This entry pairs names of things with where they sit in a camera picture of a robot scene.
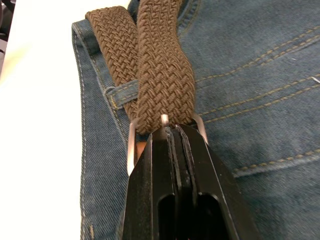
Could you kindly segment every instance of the blue jeans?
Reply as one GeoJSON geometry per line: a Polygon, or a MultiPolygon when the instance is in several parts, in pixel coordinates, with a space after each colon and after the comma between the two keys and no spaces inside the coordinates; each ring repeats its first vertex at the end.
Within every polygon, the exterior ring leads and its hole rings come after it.
{"type": "MultiPolygon", "coordinates": [[[[139,3],[129,6],[136,17],[139,3]]],[[[186,0],[178,36],[209,145],[264,240],[320,239],[319,0],[186,0]]],[[[115,87],[87,20],[72,25],[81,84],[81,239],[114,240],[125,204],[136,80],[115,87]]]]}

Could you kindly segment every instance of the metal buckle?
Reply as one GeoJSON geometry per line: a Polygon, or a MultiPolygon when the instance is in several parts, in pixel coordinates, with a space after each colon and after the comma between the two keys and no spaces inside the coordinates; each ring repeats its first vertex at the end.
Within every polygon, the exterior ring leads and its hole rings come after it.
{"type": "MultiPolygon", "coordinates": [[[[198,131],[201,134],[201,136],[204,138],[206,144],[208,144],[208,138],[206,134],[204,121],[196,113],[192,115],[192,119],[195,121],[198,131]]],[[[135,118],[130,123],[130,126],[129,126],[128,153],[127,153],[127,162],[126,162],[126,170],[127,170],[128,176],[130,176],[130,174],[135,168],[136,127],[137,127],[138,121],[139,121],[139,118],[135,118]]],[[[161,122],[163,127],[166,127],[169,125],[169,117],[167,114],[161,115],[161,122]]]]}

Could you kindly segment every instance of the jeans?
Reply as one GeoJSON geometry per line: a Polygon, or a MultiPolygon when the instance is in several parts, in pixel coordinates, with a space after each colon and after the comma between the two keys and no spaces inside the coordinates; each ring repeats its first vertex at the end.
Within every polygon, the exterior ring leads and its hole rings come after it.
{"type": "MultiPolygon", "coordinates": [[[[139,2],[128,7],[135,19],[139,2]]],[[[195,111],[264,240],[320,239],[319,0],[186,0],[181,47],[195,111]]],[[[72,25],[81,84],[81,239],[114,240],[138,82],[115,87],[87,20],[72,25]]]]}

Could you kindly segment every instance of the belt strap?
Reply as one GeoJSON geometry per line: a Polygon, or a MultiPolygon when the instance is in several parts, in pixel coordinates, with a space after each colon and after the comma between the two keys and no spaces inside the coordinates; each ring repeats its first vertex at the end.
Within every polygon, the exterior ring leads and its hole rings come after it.
{"type": "Polygon", "coordinates": [[[138,99],[124,108],[137,132],[161,126],[161,114],[187,124],[195,105],[195,80],[176,32],[182,0],[141,0],[135,25],[120,6],[86,14],[116,86],[138,79],[138,99]]]}

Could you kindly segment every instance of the white table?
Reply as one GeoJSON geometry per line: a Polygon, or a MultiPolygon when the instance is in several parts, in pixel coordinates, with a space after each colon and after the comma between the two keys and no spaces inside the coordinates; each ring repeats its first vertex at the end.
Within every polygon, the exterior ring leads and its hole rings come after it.
{"type": "Polygon", "coordinates": [[[81,99],[71,23],[128,3],[17,1],[0,79],[1,239],[80,239],[81,99]]]}

